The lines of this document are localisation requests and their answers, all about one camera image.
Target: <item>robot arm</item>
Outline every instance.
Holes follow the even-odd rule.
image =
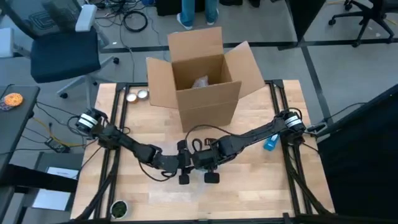
[[[296,112],[282,111],[270,122],[244,134],[230,134],[219,139],[207,139],[208,149],[189,153],[185,140],[177,144],[176,156],[162,155],[162,149],[141,144],[120,131],[115,125],[108,123],[106,114],[90,109],[83,113],[76,123],[78,130],[92,138],[98,138],[100,146],[108,149],[125,147],[131,151],[139,162],[155,169],[176,174],[182,170],[180,184],[189,184],[188,174],[192,169],[206,169],[205,182],[218,183],[219,175],[213,171],[221,164],[234,159],[245,147],[262,141],[274,134],[286,134],[288,137],[300,137],[305,130],[302,120]]]

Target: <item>open cardboard box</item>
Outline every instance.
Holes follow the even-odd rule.
[[[229,124],[238,100],[264,86],[248,42],[224,54],[220,27],[168,39],[172,63],[146,59],[150,103],[178,109],[184,132],[198,124]],[[204,76],[209,86],[192,88]]]

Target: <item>potted plant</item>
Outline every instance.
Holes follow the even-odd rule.
[[[111,215],[115,219],[122,219],[126,216],[128,210],[129,207],[125,201],[117,200],[111,206]]]

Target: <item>blue object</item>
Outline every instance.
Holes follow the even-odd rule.
[[[151,5],[155,4],[155,0],[142,0],[141,2],[145,6],[151,6]]]
[[[275,134],[266,139],[263,148],[267,149],[268,151],[272,151],[275,149],[275,146],[279,140],[279,134]]]
[[[217,0],[206,0],[206,20],[207,22],[215,22],[218,17]],[[195,1],[182,0],[182,11],[180,15],[181,23],[184,26],[192,26],[195,18]]]

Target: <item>black office chair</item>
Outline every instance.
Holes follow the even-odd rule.
[[[339,17],[353,17],[353,16],[361,16],[363,19],[359,23],[362,25],[362,29],[359,32],[359,35],[353,43],[353,47],[357,47],[361,44],[362,35],[368,26],[369,20],[374,20],[377,22],[381,27],[383,27],[389,34],[390,37],[387,39],[386,43],[390,44],[392,42],[392,38],[394,37],[394,32],[390,29],[390,27],[384,22],[386,18],[386,13],[388,12],[398,12],[398,0],[369,0],[373,3],[373,7],[370,9],[363,4],[354,1],[354,0],[346,0],[345,1],[345,9],[349,11],[353,6],[358,6],[361,11],[359,12],[349,12],[334,15],[331,20],[329,20],[329,25],[334,25],[336,23],[336,18]]]
[[[34,40],[29,52],[13,42],[12,29],[0,30],[0,57],[12,56],[13,48],[30,58],[30,73],[37,83],[78,77],[57,94],[67,98],[67,90],[86,83],[87,105],[91,107],[91,86],[97,81],[112,82],[97,73],[111,61],[119,63],[116,57],[99,61],[98,49],[109,40],[95,23],[96,6],[81,7],[76,0],[0,0],[0,8]]]

